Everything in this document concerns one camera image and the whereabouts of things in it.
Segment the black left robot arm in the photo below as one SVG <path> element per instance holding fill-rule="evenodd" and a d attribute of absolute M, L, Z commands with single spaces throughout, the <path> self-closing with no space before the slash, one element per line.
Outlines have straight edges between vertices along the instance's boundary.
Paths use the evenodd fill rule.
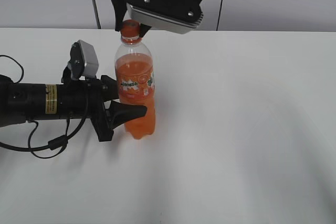
<path fill-rule="evenodd" d="M 13 83 L 1 81 L 1 126 L 28 121 L 90 119 L 101 142 L 112 140 L 113 130 L 146 115 L 143 105 L 117 102 L 117 82 L 101 79 L 70 80 L 63 84 Z"/>

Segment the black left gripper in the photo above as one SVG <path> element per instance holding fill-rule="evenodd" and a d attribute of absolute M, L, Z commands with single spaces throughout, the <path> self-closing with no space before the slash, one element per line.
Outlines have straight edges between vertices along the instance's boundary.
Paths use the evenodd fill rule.
<path fill-rule="evenodd" d="M 109 142 L 112 140 L 114 129 L 129 121 L 146 115 L 144 105 L 123 104 L 112 101 L 119 99 L 117 81 L 108 75 L 100 79 L 86 78 L 72 80 L 63 77 L 60 86 L 60 111 L 70 119 L 80 119 L 73 132 L 67 134 L 67 139 L 74 137 L 90 119 L 98 140 Z M 111 101 L 106 109 L 105 102 Z"/>

